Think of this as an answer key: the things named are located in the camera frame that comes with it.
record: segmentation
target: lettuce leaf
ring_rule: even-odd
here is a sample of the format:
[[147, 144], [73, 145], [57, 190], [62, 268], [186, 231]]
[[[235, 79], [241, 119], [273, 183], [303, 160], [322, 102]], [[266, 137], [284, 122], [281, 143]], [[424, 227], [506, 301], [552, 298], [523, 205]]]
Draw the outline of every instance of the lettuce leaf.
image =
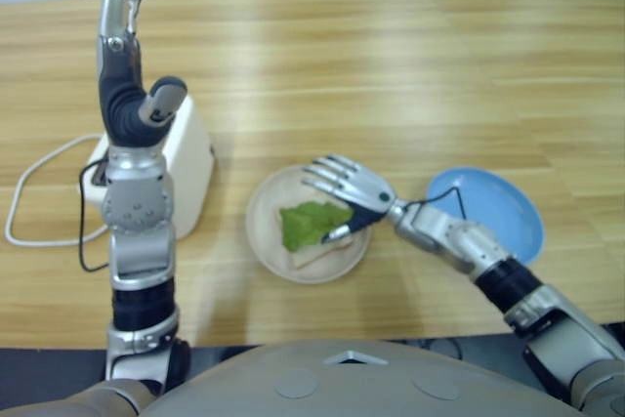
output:
[[347, 222], [354, 211], [330, 202], [304, 202], [291, 209], [280, 209], [282, 245], [295, 253], [303, 246], [315, 245], [336, 227]]

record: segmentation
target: wooden table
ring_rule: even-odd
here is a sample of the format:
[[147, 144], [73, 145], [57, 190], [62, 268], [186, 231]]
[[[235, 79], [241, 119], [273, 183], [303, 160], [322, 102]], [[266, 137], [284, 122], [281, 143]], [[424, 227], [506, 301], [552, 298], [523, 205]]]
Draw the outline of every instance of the wooden table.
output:
[[[328, 284], [290, 283], [254, 259], [243, 216], [255, 187], [330, 151], [404, 197], [451, 166], [510, 179], [544, 219], [534, 271], [594, 320], [625, 319], [623, 2], [145, 0], [146, 83], [184, 77], [219, 158], [201, 221], [178, 247], [181, 335], [208, 346], [507, 330], [463, 275], [385, 223], [360, 265]], [[99, 9], [0, 7], [3, 215], [27, 165], [103, 128]], [[76, 175], [91, 149], [32, 178], [17, 235], [76, 235]], [[75, 248], [0, 249], [0, 347], [104, 346], [106, 271], [83, 273]], [[106, 237], [86, 255], [105, 261]]]

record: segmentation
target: wire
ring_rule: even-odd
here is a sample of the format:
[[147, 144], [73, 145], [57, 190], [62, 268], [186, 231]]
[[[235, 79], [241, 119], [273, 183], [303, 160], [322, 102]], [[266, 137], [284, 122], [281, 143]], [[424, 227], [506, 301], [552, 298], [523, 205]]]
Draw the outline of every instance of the wire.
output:
[[421, 349], [425, 349], [426, 351], [431, 351], [432, 344], [436, 342], [437, 340], [447, 341], [449, 344], [451, 344], [451, 346], [454, 348], [454, 351], [456, 353], [456, 359], [462, 360], [464, 358], [464, 354], [462, 353], [462, 347], [460, 346], [460, 343], [458, 342], [457, 339], [454, 339], [453, 337], [445, 337], [445, 338], [440, 338], [440, 339], [420, 339], [419, 347]]
[[39, 159], [35, 163], [33, 163], [23, 174], [20, 176], [18, 183], [16, 184], [16, 191], [13, 194], [13, 201], [11, 202], [11, 206], [9, 208], [9, 215], [7, 216], [7, 222], [4, 226], [4, 236], [7, 238], [11, 244], [16, 246], [21, 246], [24, 248], [55, 248], [55, 247], [63, 247], [63, 246], [76, 246], [79, 242], [86, 243], [91, 241], [92, 239], [97, 238], [101, 234], [103, 234], [107, 230], [107, 226], [104, 225], [99, 229], [96, 229], [94, 232], [89, 233], [88, 235], [83, 236], [79, 239], [53, 239], [53, 240], [25, 240], [15, 238], [12, 234], [13, 220], [16, 217], [16, 212], [18, 210], [18, 204], [20, 203], [21, 192], [23, 190], [26, 181], [30, 176], [41, 166], [45, 165], [47, 162], [60, 155], [64, 151], [72, 148], [73, 146], [77, 146], [78, 144], [82, 144], [86, 141], [99, 140], [102, 138], [102, 134], [88, 134], [83, 137], [79, 137], [78, 139], [74, 139], [71, 142], [68, 142], [64, 146], [60, 146], [56, 150], [48, 153], [43, 158]]
[[85, 173], [87, 173], [87, 171], [89, 171], [90, 168], [100, 165], [104, 163], [105, 161], [108, 161], [108, 158], [106, 156], [99, 160], [92, 161], [80, 171], [80, 176], [78, 177], [78, 187], [80, 188], [80, 226], [78, 229], [78, 262], [80, 263], [80, 267], [82, 268], [84, 272], [97, 272], [108, 267], [108, 263], [102, 264], [101, 266], [97, 266], [96, 268], [88, 267], [87, 264], [85, 263], [85, 256], [83, 252], [83, 244], [84, 244], [83, 236], [85, 234], [85, 188], [84, 188], [83, 180], [85, 178]]
[[457, 186], [452, 186], [451, 188], [449, 188], [448, 190], [446, 190], [442, 194], [439, 194], [436, 197], [432, 197], [430, 199], [421, 199], [421, 200], [410, 201], [403, 207], [403, 211], [407, 212], [408, 208], [410, 206], [412, 206], [412, 205], [430, 204], [432, 202], [436, 202], [438, 200], [444, 199], [447, 195], [449, 195], [451, 192], [454, 192], [454, 191], [456, 192], [456, 196], [458, 197], [458, 204], [460, 205], [460, 213], [462, 214], [462, 218], [464, 220], [467, 220], [467, 213], [465, 212], [465, 204], [462, 201], [462, 195], [460, 194], [460, 189]]

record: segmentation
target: floor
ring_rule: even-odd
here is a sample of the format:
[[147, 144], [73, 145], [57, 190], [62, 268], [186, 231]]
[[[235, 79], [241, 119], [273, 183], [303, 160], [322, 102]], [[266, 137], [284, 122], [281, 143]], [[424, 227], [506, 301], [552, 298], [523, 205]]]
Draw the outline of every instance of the floor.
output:
[[[451, 342], [401, 341], [500, 373], [529, 387], [543, 390], [522, 359], [523, 343], [512, 334], [460, 337]], [[191, 355], [190, 377], [212, 368], [237, 348], [198, 348]], [[0, 410], [60, 399], [98, 383], [104, 374], [104, 351], [36, 351], [0, 349]]]

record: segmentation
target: metallic robot arm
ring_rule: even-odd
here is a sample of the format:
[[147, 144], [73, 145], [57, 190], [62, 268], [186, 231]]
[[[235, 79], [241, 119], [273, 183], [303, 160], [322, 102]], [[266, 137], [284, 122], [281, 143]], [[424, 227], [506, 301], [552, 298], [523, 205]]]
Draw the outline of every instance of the metallic robot arm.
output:
[[113, 289], [105, 377], [144, 380], [162, 393], [188, 368], [188, 345], [176, 339], [173, 187], [161, 152], [187, 87], [164, 77], [144, 91], [140, 2], [103, 0], [98, 38], [100, 104], [111, 142], [102, 209]]
[[401, 200], [386, 180], [345, 156], [314, 162], [305, 170], [320, 179], [304, 183], [354, 208], [354, 218], [324, 239], [338, 239], [386, 217], [397, 235], [469, 277], [526, 340], [530, 364], [560, 385], [566, 401], [589, 415], [616, 415], [603, 412], [611, 412], [614, 400], [623, 398], [623, 348], [556, 288], [542, 284], [489, 229], [432, 205]]

